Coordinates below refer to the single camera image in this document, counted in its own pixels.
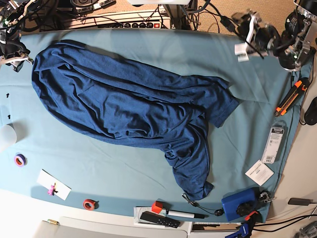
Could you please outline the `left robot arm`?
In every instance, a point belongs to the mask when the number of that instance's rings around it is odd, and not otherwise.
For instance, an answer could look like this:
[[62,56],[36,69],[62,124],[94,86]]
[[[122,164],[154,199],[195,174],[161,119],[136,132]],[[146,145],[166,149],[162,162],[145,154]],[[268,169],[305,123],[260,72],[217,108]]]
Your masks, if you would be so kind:
[[295,0],[294,4],[296,8],[286,17],[282,34],[273,25],[262,21],[255,11],[232,15],[237,33],[244,41],[234,47],[239,62],[258,55],[278,58],[287,71],[298,71],[306,64],[310,55],[316,53],[313,40],[317,33],[317,2]]

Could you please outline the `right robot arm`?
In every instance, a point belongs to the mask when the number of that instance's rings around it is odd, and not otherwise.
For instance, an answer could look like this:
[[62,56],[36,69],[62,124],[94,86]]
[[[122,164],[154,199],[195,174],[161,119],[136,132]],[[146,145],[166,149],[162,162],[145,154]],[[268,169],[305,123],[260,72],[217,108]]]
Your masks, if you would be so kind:
[[29,13],[37,8],[36,0],[9,0],[0,10],[0,64],[19,72],[24,62],[33,63],[30,51],[21,42],[22,27]]

